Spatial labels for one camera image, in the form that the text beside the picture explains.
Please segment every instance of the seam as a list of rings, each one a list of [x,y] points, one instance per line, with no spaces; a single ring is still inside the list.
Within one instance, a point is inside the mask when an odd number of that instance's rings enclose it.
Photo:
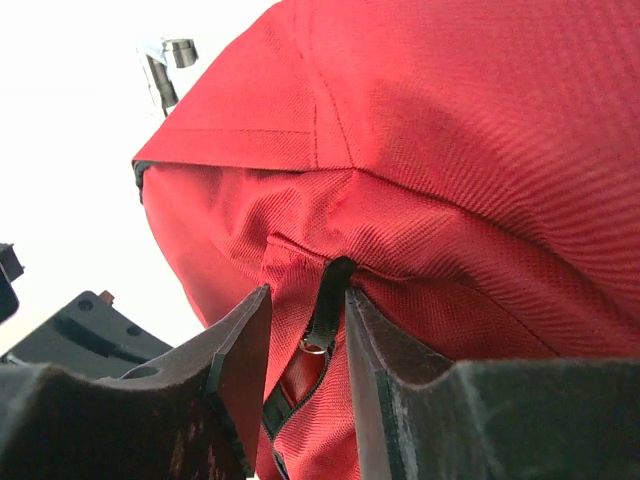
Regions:
[[[316,169],[319,170],[320,163],[318,162],[318,104],[315,99],[313,102],[313,160]]]
[[[215,127],[207,127],[207,128],[174,128],[167,127],[167,130],[172,132],[261,132],[261,133],[299,133],[309,135],[310,130],[278,130],[278,129],[268,129],[268,128],[215,128]]]
[[[345,128],[344,128],[344,125],[342,123],[342,119],[340,118],[340,115],[338,113],[338,105],[336,103],[336,99],[333,96],[333,94],[331,93],[331,90],[329,89],[329,84],[325,80],[324,76],[320,73],[320,69],[318,68],[318,66],[317,66],[317,64],[315,62],[314,52],[313,52],[313,12],[316,9],[316,2],[314,0],[311,0],[309,3],[310,3],[309,11],[311,12],[309,14],[309,25],[308,25],[309,63],[313,67],[313,70],[315,71],[316,75],[318,75],[318,78],[322,81],[322,84],[324,85],[324,88],[325,88],[325,90],[327,92],[327,95],[329,95],[329,99],[331,100],[331,106],[333,107],[333,113],[334,113],[334,115],[336,117],[336,121],[338,122],[338,127],[340,128],[340,134],[342,135],[342,140],[344,141],[345,146],[347,148],[347,155],[349,156],[349,163],[351,164],[352,167],[355,167],[355,163],[353,161],[353,154],[351,152],[351,145],[349,145],[349,142],[347,141],[347,135],[346,135],[346,132],[345,132]]]

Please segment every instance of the black zipper pull tab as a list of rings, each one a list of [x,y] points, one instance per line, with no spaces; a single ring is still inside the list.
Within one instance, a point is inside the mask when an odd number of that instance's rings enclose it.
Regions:
[[[301,350],[313,355],[327,352],[338,333],[345,292],[356,269],[349,257],[336,258],[325,267],[311,322],[300,340]]]

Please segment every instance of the red backpack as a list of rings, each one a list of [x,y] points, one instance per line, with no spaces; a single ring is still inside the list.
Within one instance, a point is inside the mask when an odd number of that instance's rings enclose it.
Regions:
[[[359,478],[344,328],[301,343],[342,256],[451,359],[640,356],[639,19],[284,0],[179,103],[135,171],[205,325],[272,287],[262,480]]]

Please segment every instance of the zipper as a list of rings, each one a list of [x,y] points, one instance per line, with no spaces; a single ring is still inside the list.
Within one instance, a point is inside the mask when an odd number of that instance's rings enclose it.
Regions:
[[[297,412],[299,412],[302,409],[302,407],[304,407],[309,402],[309,400],[311,400],[311,397],[313,397],[313,395],[318,391],[318,388],[320,388],[320,385],[322,385],[322,382],[324,381],[324,377],[327,376],[327,371],[329,370],[329,364],[331,363],[331,358],[333,357],[334,349],[335,349],[335,341],[332,342],[331,345],[329,345],[329,347],[327,347],[327,350],[324,353],[324,366],[322,367],[322,370],[320,371],[320,376],[318,377],[318,380],[313,385],[311,390],[309,390],[309,392],[302,398],[302,400],[300,400],[300,402],[295,407],[293,407],[289,411],[289,413],[284,417],[284,419],[280,423],[279,427],[273,433],[271,433],[269,431],[269,428],[267,428],[267,426],[265,425],[265,422],[264,421],[262,422],[263,427],[264,427],[264,431],[267,434],[267,438],[269,438],[269,441],[271,442],[271,445],[272,445],[273,461],[276,464],[276,467],[278,468],[278,471],[280,472],[280,475],[282,475],[282,478],[284,478],[285,480],[289,480],[289,474],[288,474],[287,469],[286,469],[286,467],[284,465],[284,459],[280,456],[280,454],[277,452],[277,450],[273,447],[273,442],[274,442],[275,438],[278,436],[278,433],[280,433],[280,431],[287,424],[287,422],[289,420],[291,420],[291,418]]]
[[[299,347],[304,352],[312,355],[323,354],[324,366],[311,390],[307,392],[296,406],[292,407],[287,414],[283,416],[276,428],[271,429],[264,419],[262,421],[263,428],[271,443],[273,461],[280,475],[282,475],[282,478],[285,480],[289,480],[289,474],[284,459],[273,446],[275,438],[287,422],[311,400],[327,375],[329,364],[331,363],[336,348],[335,338],[338,333],[340,316],[344,309],[345,292],[349,286],[349,280],[355,271],[356,264],[348,257],[339,257],[329,262],[325,267],[311,321],[300,341]]]

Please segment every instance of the white background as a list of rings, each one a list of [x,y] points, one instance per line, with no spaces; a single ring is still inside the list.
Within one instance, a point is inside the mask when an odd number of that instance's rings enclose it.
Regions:
[[[136,41],[195,40],[201,59],[176,79],[182,96],[273,1],[53,3],[2,2],[0,13],[0,242],[26,267],[0,354],[84,290],[109,290],[125,316],[180,344],[201,326],[130,164],[158,121]]]

